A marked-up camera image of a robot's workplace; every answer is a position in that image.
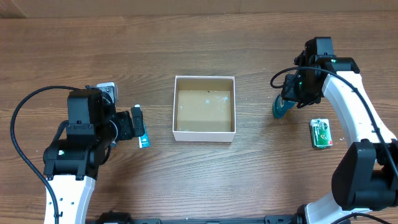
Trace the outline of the teal mouthwash bottle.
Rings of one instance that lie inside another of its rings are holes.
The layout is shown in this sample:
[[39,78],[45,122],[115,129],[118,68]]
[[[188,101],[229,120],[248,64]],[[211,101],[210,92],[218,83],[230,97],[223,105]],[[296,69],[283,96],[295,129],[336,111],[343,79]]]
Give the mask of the teal mouthwash bottle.
[[272,107],[274,117],[278,119],[283,118],[286,112],[294,105],[294,101],[283,100],[281,95],[277,95]]

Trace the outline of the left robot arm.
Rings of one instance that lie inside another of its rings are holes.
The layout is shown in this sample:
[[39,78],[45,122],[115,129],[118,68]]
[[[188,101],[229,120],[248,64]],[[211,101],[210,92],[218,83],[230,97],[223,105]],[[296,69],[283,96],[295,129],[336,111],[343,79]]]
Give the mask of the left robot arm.
[[44,151],[47,191],[45,223],[84,223],[98,169],[118,141],[144,135],[141,107],[117,112],[111,96],[98,88],[73,90],[67,98],[67,136]]

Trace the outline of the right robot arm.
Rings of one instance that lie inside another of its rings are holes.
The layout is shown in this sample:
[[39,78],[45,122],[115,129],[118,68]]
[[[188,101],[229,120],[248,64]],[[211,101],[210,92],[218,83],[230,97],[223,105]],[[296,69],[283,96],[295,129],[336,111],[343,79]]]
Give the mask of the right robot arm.
[[349,223],[373,211],[397,206],[397,137],[386,127],[363,87],[351,57],[337,57],[330,37],[314,37],[283,71],[273,114],[318,104],[326,98],[345,134],[348,150],[334,171],[331,191],[301,205],[283,223]]

